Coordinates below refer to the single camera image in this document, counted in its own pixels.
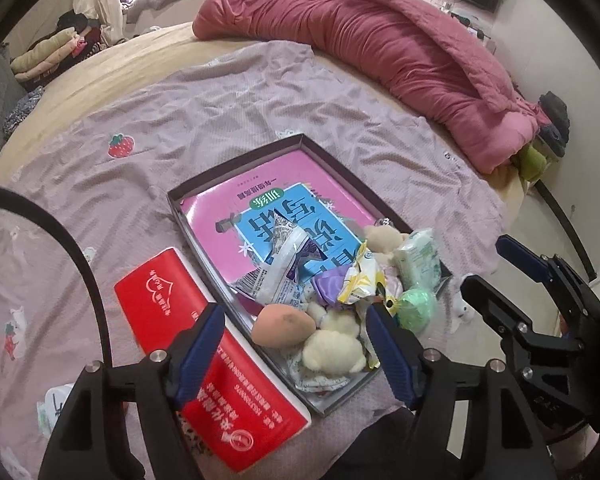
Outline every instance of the floor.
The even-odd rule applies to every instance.
[[[542,198],[535,193],[531,192],[525,198],[520,214],[508,232],[536,254],[559,254],[577,272],[585,275],[569,239]],[[498,270],[488,281],[533,320],[536,332],[555,333],[558,311],[542,285],[533,282],[506,260],[501,260]],[[472,344],[453,348],[448,357],[475,365],[484,365],[494,357],[502,358],[497,334],[481,318],[475,319],[474,325]],[[456,403],[448,444],[448,449],[456,456],[462,451],[467,407],[468,402]]]

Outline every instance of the bed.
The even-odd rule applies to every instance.
[[[38,106],[0,152],[0,185],[40,203],[67,226],[86,251],[91,250],[94,273],[107,305],[114,364],[136,362],[141,353],[115,300],[113,284],[164,247],[185,245],[169,213],[166,191],[210,164],[274,140],[271,132],[269,136],[260,132],[253,139],[241,137],[237,144],[222,150],[221,141],[231,139],[222,132],[223,124],[218,130],[211,129],[206,139],[192,136],[174,147],[162,128],[165,115],[160,107],[170,105],[174,88],[189,92],[185,105],[180,102],[180,107],[173,109],[176,115],[187,107],[203,114],[204,110],[196,108],[198,98],[228,106],[231,103],[227,104],[226,97],[237,95],[233,88],[243,74],[247,78],[251,73],[253,78],[258,76],[254,72],[275,71],[285,59],[296,61],[282,73],[299,77],[297,85],[295,79],[287,81],[285,91],[291,92],[295,86],[307,89],[321,82],[315,89],[316,102],[327,95],[320,92],[334,96],[329,110],[340,122],[307,118],[302,123],[305,128],[315,128],[309,132],[314,140],[335,152],[346,144],[343,139],[349,129],[357,129],[365,142],[360,152],[364,161],[343,155],[350,169],[359,170],[360,178],[398,214],[408,215],[414,226],[434,224],[441,234],[443,260],[449,262],[455,276],[494,270],[495,239],[515,218],[525,193],[516,170],[498,168],[485,178],[487,185],[466,163],[444,128],[432,124],[437,134],[432,133],[424,118],[368,78],[326,54],[312,52],[308,46],[288,41],[199,41],[192,35],[191,24],[184,23],[108,48],[63,73],[49,83]],[[224,87],[214,86],[209,78],[221,76],[232,78],[227,88],[233,93],[226,93],[225,88],[225,98],[218,100],[216,88],[220,92]],[[275,93],[268,98],[275,99]],[[145,107],[159,116],[136,121],[134,114]],[[363,108],[373,113],[357,113]],[[305,111],[295,111],[298,123]],[[182,124],[194,126],[195,117],[189,116]],[[360,118],[368,124],[358,124]],[[111,133],[123,132],[132,123],[142,129],[150,146],[141,146],[138,134],[137,156],[107,158],[106,142]],[[320,124],[328,127],[317,128]],[[257,121],[250,124],[251,132],[254,125],[257,127]],[[211,137],[218,132],[222,135],[216,146]],[[374,138],[374,132],[380,132],[379,136]],[[400,144],[402,134],[413,137]],[[335,136],[340,136],[339,144],[334,144]],[[399,141],[393,148],[388,144],[391,139]],[[95,150],[96,145],[104,150]],[[398,145],[404,146],[404,153],[397,153]],[[119,164],[118,169],[109,169],[112,164]],[[123,168],[131,180],[121,176]],[[397,169],[406,173],[394,173]],[[167,171],[167,181],[154,181],[160,172]],[[408,175],[413,177],[413,185],[405,187]],[[80,200],[75,199],[75,193],[80,194]],[[41,392],[75,380],[84,362],[98,355],[93,314],[77,283],[75,271],[50,240],[17,219],[0,217],[0,305],[2,309],[11,306],[6,317],[0,312],[0,456],[15,478],[35,478],[42,460],[46,441],[39,434],[34,408]],[[452,300],[458,287],[459,278],[455,278],[445,292],[445,307],[440,308],[436,323],[432,322],[424,336],[426,346],[446,348],[450,335],[458,329],[452,322]],[[7,348],[5,323],[12,334],[14,328],[16,335],[20,331],[22,341],[26,337],[27,345],[21,346],[26,353],[15,355],[11,346],[7,355],[2,349],[3,344]],[[462,330],[457,334],[464,340],[472,337]],[[311,428],[240,478],[316,480],[360,431],[398,407],[384,375],[379,374],[344,408],[314,421]],[[133,408],[128,428],[132,451],[146,465]],[[314,463],[299,468],[307,453],[314,457]],[[196,459],[206,478],[234,478],[214,457],[199,454]]]
[[[191,24],[183,23],[145,34],[99,53],[73,67],[46,87],[46,92],[31,115],[16,129],[0,152],[0,185],[8,184],[11,175],[31,160],[40,147],[105,104],[150,85],[181,68],[203,64],[211,59],[253,44],[245,40],[203,42],[191,33]],[[396,110],[414,112],[392,98],[366,76],[327,54],[316,51],[316,59],[340,77],[357,81],[365,91]],[[462,156],[448,132],[430,122],[433,129]],[[518,170],[510,164],[482,176],[506,204],[507,221],[518,215],[526,185]]]

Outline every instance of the green ball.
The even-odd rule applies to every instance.
[[[414,334],[422,332],[433,318],[438,306],[436,295],[425,288],[410,288],[395,303],[398,325]]]

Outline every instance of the red tissue pack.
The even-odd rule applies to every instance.
[[[190,328],[213,297],[175,248],[151,258],[114,290],[136,340],[149,354]],[[311,424],[308,409],[225,318],[224,335],[182,415],[204,443],[239,472]]]

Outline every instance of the workbook cover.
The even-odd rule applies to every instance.
[[[175,248],[133,270],[114,290],[146,354],[167,348],[213,301]],[[197,399],[185,405],[182,415],[206,446],[236,472],[311,424],[307,408],[226,317],[224,335]]]
[[[264,262],[271,250],[274,210],[304,228],[327,256],[304,265],[301,281],[348,266],[362,227],[376,218],[315,160],[295,150],[189,196],[181,210],[227,283]]]

